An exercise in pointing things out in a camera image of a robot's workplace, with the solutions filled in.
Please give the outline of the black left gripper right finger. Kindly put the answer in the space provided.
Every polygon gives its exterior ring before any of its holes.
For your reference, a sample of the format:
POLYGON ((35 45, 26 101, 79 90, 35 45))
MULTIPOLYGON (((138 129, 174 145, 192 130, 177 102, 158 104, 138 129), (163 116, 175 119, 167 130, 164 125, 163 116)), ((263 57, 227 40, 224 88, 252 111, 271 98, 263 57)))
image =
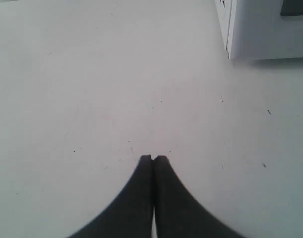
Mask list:
POLYGON ((153 160, 154 208, 159 238, 241 238, 189 193, 166 156, 153 160))

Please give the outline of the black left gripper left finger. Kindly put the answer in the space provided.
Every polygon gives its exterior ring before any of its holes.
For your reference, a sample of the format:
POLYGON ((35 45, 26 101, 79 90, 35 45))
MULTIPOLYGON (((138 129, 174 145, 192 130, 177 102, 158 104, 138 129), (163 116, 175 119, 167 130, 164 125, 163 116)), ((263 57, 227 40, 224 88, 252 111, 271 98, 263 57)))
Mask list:
POLYGON ((153 223, 153 160, 140 157, 129 181, 109 206, 72 238, 150 238, 153 223))

